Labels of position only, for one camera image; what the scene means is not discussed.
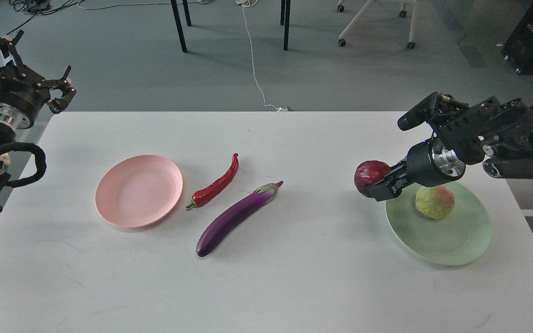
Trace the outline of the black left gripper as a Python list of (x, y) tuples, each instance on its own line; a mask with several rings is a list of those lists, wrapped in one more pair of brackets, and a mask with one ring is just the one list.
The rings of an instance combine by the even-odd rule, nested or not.
[(28, 67), (16, 48), (23, 34), (19, 30), (14, 37), (0, 37), (0, 124), (12, 130), (32, 127), (45, 103), (53, 114), (65, 111), (77, 93), (68, 78), (70, 65), (61, 78), (40, 80), (40, 89), (19, 82), (28, 79)]

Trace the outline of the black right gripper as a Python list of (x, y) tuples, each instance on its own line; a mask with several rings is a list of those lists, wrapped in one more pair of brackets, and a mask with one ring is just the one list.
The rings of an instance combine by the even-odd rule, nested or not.
[(398, 198), (404, 188), (417, 183), (436, 187), (461, 179), (466, 164), (457, 158), (440, 139), (427, 139), (412, 146), (405, 158), (385, 169), (379, 182), (365, 188), (365, 196), (377, 202)]

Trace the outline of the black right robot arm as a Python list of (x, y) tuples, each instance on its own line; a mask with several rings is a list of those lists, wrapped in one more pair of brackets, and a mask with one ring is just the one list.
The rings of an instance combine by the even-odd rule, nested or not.
[(533, 179), (533, 105), (490, 97), (468, 105), (433, 92), (397, 121), (402, 131), (429, 124), (432, 135), (412, 146), (389, 168), (356, 172), (354, 184), (378, 202), (400, 196), (412, 184), (435, 187), (463, 177), (467, 165), (482, 164), (495, 179)]

